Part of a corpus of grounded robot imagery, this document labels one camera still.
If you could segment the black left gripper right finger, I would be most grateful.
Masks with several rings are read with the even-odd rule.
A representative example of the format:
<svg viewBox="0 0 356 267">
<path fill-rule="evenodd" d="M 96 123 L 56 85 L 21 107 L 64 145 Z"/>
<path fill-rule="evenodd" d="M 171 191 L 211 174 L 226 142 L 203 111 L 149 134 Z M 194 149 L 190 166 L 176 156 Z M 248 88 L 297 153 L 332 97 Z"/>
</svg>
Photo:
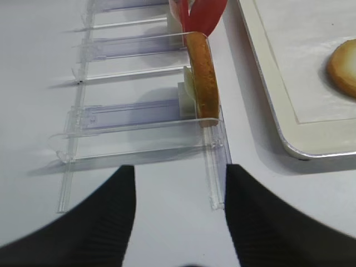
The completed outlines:
<svg viewBox="0 0 356 267">
<path fill-rule="evenodd" d="M 355 266 L 355 239 L 274 195 L 228 164 L 225 218 L 241 266 Z"/>
</svg>

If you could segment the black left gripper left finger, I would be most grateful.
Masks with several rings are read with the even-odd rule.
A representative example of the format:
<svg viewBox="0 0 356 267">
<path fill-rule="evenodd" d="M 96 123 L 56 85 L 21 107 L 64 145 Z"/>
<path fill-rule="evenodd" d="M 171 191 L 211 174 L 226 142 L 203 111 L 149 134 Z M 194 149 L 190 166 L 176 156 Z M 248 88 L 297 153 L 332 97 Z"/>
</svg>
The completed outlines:
<svg viewBox="0 0 356 267">
<path fill-rule="evenodd" d="M 1 266 L 122 266 L 135 213 L 135 168 L 121 166 L 72 210 L 1 247 Z"/>
</svg>

